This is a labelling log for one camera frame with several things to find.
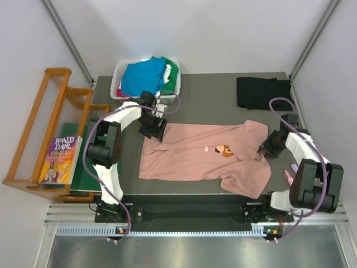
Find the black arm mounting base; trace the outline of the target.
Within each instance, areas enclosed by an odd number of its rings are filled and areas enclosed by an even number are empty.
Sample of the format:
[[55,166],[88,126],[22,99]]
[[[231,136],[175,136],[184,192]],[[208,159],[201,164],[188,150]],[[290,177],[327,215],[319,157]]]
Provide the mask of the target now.
[[122,199],[133,224],[193,219],[223,219],[237,224],[293,222],[287,212],[272,209],[269,201],[268,195],[251,199],[236,194],[127,194]]

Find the green book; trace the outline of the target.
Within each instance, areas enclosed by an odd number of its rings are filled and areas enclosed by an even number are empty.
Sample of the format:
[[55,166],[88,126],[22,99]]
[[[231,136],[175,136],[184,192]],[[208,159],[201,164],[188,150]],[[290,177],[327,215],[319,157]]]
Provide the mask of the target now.
[[[58,136],[73,136],[78,134],[78,123],[64,122]],[[100,184],[86,171],[83,166],[83,151],[87,140],[88,126],[85,125],[82,144],[76,164],[75,174],[71,185],[71,191],[77,192],[101,192]]]

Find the blue t shirt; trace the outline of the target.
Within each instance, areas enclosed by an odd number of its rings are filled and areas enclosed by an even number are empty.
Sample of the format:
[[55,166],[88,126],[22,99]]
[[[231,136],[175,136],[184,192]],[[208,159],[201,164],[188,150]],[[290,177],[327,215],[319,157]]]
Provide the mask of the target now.
[[121,80],[122,93],[131,97],[139,97],[143,91],[148,91],[155,95],[165,68],[166,61],[160,58],[128,64]]

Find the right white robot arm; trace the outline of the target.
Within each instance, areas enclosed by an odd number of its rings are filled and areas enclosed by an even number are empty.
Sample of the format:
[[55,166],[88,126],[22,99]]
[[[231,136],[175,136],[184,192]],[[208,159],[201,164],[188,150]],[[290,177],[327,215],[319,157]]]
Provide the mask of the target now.
[[299,128],[298,116],[284,114],[280,129],[272,132],[260,145],[258,152],[276,159],[288,149],[298,166],[290,182],[290,189],[273,192],[270,202],[260,207],[261,216],[267,221],[275,220],[281,211],[299,208],[333,213],[337,209],[344,169],[319,156],[308,130]]

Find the green t shirt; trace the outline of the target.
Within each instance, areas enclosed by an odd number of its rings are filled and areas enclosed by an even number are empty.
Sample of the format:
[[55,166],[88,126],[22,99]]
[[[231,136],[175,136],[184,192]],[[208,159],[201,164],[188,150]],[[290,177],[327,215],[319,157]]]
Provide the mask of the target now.
[[[176,83],[177,83],[177,77],[178,77],[178,74],[179,74],[179,65],[177,62],[175,61],[172,61],[164,56],[160,57],[160,59],[164,59],[166,61],[166,64],[171,64],[172,65],[172,71],[171,71],[171,75],[170,75],[170,78],[171,78],[171,81],[173,83],[173,86],[174,86],[174,91],[175,91],[175,87],[176,87]],[[161,91],[161,93],[163,95],[170,95],[171,92],[164,92],[163,90]]]

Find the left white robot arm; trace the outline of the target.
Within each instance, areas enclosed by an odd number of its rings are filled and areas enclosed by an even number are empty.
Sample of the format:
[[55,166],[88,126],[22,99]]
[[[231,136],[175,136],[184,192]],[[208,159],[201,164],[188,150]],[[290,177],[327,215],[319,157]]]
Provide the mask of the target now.
[[100,119],[92,119],[83,157],[87,157],[97,173],[102,190],[97,202],[98,216],[109,216],[114,221],[125,218],[127,209],[120,204],[124,193],[120,186],[118,162],[122,151],[122,132],[132,122],[139,121],[139,133],[146,138],[163,141],[167,120],[163,114],[167,105],[150,92],[143,91],[138,98],[128,98],[119,108]]

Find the red t shirt in basket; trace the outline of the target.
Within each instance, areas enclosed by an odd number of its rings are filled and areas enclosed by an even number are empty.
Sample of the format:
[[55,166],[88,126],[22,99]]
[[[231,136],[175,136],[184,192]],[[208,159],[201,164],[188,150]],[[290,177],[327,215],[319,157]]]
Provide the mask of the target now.
[[117,89],[117,95],[116,95],[116,96],[117,96],[117,97],[120,97],[120,98],[129,97],[129,95],[126,95],[126,94],[123,94],[123,93],[122,93],[121,88],[118,88],[118,89]]

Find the Roald Dahl book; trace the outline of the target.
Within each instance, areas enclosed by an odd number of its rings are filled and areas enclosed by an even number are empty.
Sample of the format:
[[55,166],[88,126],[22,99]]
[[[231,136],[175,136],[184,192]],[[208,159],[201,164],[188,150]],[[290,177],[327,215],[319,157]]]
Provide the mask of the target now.
[[54,137],[46,154],[38,182],[71,184],[82,144],[81,136]]

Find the folded black t shirt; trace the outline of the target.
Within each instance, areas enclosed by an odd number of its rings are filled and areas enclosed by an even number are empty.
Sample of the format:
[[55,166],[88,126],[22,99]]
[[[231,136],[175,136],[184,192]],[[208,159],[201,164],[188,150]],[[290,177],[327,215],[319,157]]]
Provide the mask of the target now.
[[269,110],[269,102],[273,98],[286,98],[294,103],[290,92],[290,80],[237,78],[237,106],[241,108]]

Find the wooden rack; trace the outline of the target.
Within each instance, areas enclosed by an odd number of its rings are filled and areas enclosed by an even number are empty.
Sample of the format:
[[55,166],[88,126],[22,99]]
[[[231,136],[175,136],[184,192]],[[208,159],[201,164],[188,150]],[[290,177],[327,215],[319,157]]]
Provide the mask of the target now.
[[64,123],[73,123],[76,135],[83,136],[89,116],[110,111],[108,104],[92,103],[93,90],[68,85],[71,70],[47,68],[9,171],[5,185],[39,197],[61,203],[90,203],[94,192],[82,196],[71,195],[71,186],[45,189],[39,184],[41,170],[53,137],[58,136]]

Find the white t shirt in basket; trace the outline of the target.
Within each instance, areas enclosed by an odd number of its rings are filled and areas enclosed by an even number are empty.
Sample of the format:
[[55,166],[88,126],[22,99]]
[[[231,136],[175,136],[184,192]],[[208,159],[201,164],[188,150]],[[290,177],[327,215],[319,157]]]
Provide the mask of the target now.
[[173,86],[173,83],[170,78],[171,71],[172,71],[172,65],[166,64],[165,72],[164,72],[162,78],[159,79],[158,90],[157,90],[155,96],[159,96],[159,94],[161,93],[162,90],[164,92],[173,92],[174,91],[174,86]]

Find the pink t shirt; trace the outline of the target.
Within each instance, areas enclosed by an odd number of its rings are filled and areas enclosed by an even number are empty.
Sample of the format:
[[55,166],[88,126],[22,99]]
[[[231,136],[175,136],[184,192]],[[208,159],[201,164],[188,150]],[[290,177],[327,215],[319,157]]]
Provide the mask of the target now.
[[220,179],[223,190],[257,199],[272,175],[258,152],[267,137],[267,125],[252,120],[228,126],[168,123],[162,142],[144,139],[139,178]]

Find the white plastic laundry basket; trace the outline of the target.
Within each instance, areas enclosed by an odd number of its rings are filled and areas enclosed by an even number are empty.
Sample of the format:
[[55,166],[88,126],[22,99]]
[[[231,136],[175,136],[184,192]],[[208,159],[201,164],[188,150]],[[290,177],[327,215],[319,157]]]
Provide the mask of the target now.
[[171,104],[179,94],[181,69],[177,60],[151,57],[142,60],[119,62],[113,72],[110,96],[116,100],[139,97],[148,91],[160,98],[163,104]]

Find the pink small object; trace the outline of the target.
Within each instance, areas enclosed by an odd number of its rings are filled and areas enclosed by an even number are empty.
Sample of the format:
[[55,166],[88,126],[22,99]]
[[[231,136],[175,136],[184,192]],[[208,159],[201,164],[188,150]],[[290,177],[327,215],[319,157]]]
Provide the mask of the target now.
[[288,170],[284,170],[284,177],[286,178],[289,186],[291,186],[293,184],[293,180],[294,177],[297,173],[298,170],[298,165],[297,164],[291,164],[291,170],[293,171],[293,173],[291,174]]

